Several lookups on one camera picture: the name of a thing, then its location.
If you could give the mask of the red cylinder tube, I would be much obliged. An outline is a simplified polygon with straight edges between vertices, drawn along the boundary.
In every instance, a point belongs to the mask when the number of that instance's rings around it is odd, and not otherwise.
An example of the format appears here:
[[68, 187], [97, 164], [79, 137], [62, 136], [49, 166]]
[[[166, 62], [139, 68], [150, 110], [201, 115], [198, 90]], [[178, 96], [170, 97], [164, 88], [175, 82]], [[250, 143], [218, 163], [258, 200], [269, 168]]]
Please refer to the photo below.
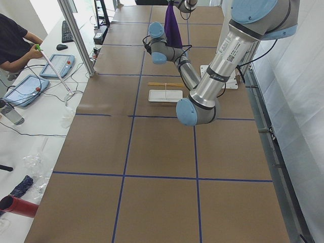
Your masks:
[[34, 218], [38, 205], [11, 195], [1, 200], [1, 211]]

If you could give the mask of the clear crumpled plastic wrap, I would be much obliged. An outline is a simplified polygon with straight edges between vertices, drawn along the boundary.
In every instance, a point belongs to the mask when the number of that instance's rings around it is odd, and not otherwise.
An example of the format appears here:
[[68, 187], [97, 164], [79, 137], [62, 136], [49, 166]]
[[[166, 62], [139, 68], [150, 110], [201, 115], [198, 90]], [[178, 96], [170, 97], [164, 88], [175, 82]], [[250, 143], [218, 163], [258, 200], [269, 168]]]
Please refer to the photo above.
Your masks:
[[27, 174], [33, 179], [33, 184], [27, 191], [27, 198], [38, 205], [43, 198], [53, 171], [53, 167], [47, 164], [48, 160], [44, 152], [47, 142], [48, 137], [45, 137], [40, 146], [36, 149], [35, 154], [23, 157]]

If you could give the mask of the person in black shirt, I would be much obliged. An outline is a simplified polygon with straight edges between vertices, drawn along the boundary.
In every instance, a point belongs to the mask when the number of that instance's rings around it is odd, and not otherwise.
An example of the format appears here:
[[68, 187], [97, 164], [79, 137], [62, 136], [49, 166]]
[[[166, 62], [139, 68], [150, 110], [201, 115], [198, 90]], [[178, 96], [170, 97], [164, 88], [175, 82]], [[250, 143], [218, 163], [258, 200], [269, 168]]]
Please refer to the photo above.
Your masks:
[[42, 58], [36, 48], [42, 43], [40, 37], [1, 14], [1, 69], [16, 73], [31, 59]]

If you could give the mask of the purple microfiber towel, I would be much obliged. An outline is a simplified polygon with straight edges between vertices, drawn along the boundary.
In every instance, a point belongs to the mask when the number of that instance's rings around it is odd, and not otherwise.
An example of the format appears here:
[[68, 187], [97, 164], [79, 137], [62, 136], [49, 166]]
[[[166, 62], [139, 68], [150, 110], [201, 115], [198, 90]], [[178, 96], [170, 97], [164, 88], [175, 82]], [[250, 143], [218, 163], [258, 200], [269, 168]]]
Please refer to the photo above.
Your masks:
[[164, 31], [167, 38], [167, 45], [181, 49], [183, 48], [183, 44], [173, 6], [174, 1], [169, 1], [165, 14]]

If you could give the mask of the teach pendant tablet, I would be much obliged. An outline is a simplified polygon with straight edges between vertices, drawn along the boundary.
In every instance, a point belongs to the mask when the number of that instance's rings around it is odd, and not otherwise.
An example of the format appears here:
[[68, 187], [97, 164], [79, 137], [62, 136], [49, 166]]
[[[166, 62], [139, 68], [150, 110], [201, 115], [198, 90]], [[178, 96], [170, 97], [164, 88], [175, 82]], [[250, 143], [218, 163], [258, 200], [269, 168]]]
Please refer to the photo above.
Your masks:
[[47, 79], [28, 75], [5, 94], [4, 100], [12, 106], [26, 107], [48, 87], [49, 83]]
[[[75, 56], [74, 55], [63, 55], [63, 54], [53, 54], [50, 57], [50, 62], [53, 64], [55, 69], [58, 71], [62, 78], [66, 77], [74, 65]], [[43, 78], [49, 79], [59, 79], [54, 70], [49, 64], [46, 64], [39, 74]]]

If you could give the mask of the reach grabber stick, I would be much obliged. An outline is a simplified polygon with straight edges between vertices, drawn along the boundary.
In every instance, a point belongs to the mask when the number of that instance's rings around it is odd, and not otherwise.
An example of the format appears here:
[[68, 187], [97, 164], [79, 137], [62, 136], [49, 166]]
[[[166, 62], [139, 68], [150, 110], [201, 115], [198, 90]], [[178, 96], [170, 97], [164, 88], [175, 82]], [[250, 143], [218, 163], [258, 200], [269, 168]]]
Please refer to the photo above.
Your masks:
[[36, 49], [38, 51], [41, 52], [41, 54], [43, 55], [43, 57], [45, 58], [45, 60], [47, 61], [47, 63], [51, 66], [51, 68], [54, 70], [54, 72], [56, 73], [56, 75], [58, 76], [60, 82], [64, 85], [64, 87], [66, 88], [68, 94], [66, 95], [65, 101], [68, 100], [69, 97], [72, 97], [75, 93], [75, 91], [72, 91], [67, 84], [65, 83], [65, 81], [63, 80], [63, 78], [60, 76], [60, 74], [58, 73], [58, 71], [55, 69], [55, 67], [53, 66], [53, 64], [50, 62], [49, 58], [45, 55], [45, 53], [43, 52], [43, 50], [40, 48], [40, 45], [36, 45]]

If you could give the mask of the wooden rack bar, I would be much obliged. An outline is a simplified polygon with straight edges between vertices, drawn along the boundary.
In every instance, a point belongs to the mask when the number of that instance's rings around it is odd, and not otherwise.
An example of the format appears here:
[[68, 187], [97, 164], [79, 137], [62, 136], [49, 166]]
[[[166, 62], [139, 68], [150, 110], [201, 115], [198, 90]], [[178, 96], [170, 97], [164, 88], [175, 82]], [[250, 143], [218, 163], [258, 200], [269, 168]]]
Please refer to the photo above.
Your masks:
[[180, 83], [157, 83], [157, 82], [148, 82], [147, 85], [148, 86], [153, 86], [153, 87], [179, 87], [179, 88], [185, 87], [184, 84], [180, 84]]

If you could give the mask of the dark blue folded cloth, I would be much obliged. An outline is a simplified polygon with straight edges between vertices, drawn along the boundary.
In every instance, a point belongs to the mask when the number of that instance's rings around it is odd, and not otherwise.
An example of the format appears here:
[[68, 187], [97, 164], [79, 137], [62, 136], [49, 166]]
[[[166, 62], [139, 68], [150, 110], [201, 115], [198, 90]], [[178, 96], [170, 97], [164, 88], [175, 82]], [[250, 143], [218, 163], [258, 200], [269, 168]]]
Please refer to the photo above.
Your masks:
[[26, 175], [24, 179], [12, 190], [10, 195], [16, 198], [21, 198], [32, 185], [33, 179]]

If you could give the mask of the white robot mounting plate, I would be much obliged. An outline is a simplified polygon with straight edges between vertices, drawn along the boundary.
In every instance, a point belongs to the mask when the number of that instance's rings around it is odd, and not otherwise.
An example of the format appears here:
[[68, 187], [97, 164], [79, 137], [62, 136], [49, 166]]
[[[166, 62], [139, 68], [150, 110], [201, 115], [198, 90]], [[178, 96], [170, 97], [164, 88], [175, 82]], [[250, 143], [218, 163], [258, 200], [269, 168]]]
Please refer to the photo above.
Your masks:
[[[207, 70], [208, 65], [201, 65], [200, 66], [200, 76], [203, 77], [204, 73]], [[226, 82], [226, 88], [227, 89], [238, 89], [238, 84], [236, 80], [236, 71], [234, 70], [229, 78], [229, 80]]]

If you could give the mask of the aluminium frame post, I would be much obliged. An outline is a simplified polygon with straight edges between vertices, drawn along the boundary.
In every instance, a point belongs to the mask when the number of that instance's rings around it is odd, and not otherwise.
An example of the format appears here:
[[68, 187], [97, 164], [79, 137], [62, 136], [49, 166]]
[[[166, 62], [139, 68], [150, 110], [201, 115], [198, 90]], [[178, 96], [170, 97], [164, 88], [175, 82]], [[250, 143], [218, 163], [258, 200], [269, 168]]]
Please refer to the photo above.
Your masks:
[[60, 9], [62, 11], [62, 14], [63, 14], [66, 22], [70, 28], [74, 42], [76, 44], [76, 47], [78, 49], [78, 52], [79, 52], [82, 60], [83, 60], [83, 63], [87, 69], [89, 77], [92, 77], [95, 74], [95, 70], [94, 70], [92, 62], [90, 60], [90, 57], [88, 55], [88, 52], [87, 52], [85, 43], [83, 41], [83, 38], [81, 36], [81, 33], [78, 29], [78, 25], [74, 18], [72, 8], [71, 8], [69, 2], [65, 1], [65, 0], [58, 0], [58, 4], [60, 6]]

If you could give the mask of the black keyboard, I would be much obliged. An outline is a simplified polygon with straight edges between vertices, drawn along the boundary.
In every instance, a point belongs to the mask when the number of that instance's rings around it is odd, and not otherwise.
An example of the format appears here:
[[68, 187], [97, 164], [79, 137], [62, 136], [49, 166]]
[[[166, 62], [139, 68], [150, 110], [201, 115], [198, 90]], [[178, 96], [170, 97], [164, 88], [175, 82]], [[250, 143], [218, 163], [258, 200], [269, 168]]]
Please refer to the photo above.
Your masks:
[[63, 20], [61, 25], [61, 42], [62, 43], [73, 42], [73, 36], [66, 20]]

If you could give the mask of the upper teach pendant tablet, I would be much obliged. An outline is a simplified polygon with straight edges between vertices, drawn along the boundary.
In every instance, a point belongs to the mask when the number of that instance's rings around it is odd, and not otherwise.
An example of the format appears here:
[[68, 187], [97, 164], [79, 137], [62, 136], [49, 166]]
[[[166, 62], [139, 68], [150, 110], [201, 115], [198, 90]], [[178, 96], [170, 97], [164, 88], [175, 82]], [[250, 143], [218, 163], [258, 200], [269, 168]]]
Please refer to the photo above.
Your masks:
[[[74, 55], [63, 55], [63, 54], [53, 54], [50, 57], [50, 62], [53, 64], [55, 69], [58, 71], [62, 78], [66, 77], [74, 65], [75, 56]], [[59, 79], [54, 70], [49, 64], [46, 64], [39, 74], [43, 78], [49, 79]]]

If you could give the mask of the black computer mouse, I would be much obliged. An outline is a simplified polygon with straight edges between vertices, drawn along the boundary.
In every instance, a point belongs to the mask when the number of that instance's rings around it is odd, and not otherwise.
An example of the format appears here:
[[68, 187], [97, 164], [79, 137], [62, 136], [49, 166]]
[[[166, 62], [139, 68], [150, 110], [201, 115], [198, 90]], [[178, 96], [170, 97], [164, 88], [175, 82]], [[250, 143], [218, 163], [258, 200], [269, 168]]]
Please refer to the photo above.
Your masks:
[[56, 46], [56, 50], [57, 50], [57, 51], [62, 51], [62, 50], [65, 50], [65, 49], [67, 49], [67, 48], [68, 48], [68, 46], [65, 45], [65, 44], [58, 44], [58, 45]]

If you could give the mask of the white rack base tray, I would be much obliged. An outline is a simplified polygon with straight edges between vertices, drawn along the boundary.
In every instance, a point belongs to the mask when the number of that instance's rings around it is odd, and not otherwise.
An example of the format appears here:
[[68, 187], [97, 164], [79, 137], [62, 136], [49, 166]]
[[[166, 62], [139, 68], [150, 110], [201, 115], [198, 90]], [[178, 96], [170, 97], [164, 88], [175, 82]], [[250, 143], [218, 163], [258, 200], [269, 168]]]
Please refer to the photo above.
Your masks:
[[148, 101], [177, 103], [182, 98], [182, 90], [149, 90]]

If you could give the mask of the black power box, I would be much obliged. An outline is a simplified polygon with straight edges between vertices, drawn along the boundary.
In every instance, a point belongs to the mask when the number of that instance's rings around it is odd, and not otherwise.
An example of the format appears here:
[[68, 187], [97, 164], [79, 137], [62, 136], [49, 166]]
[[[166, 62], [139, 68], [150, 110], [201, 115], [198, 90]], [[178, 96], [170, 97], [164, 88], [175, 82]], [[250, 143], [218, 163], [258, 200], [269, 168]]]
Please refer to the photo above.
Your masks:
[[96, 45], [102, 45], [106, 34], [107, 34], [108, 28], [106, 25], [102, 25], [99, 27], [99, 29], [97, 31], [95, 31], [95, 35], [93, 37], [94, 43]]

